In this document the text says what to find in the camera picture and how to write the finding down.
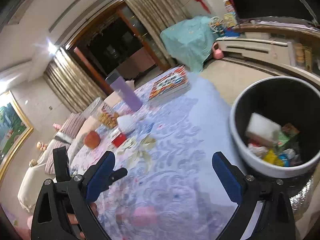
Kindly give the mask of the person's left hand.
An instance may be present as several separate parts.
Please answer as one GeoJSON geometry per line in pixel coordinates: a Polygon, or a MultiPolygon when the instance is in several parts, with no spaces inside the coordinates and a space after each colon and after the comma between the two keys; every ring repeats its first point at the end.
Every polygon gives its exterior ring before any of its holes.
{"type": "MultiPolygon", "coordinates": [[[[90,207],[91,213],[93,213],[97,218],[99,215],[97,204],[93,202],[89,205],[89,207],[90,207]]],[[[82,222],[81,216],[78,215],[77,213],[68,213],[67,217],[71,225],[78,225],[78,224],[81,224],[82,222]]],[[[86,239],[86,236],[82,231],[79,233],[79,235],[81,239],[86,239]]]]}

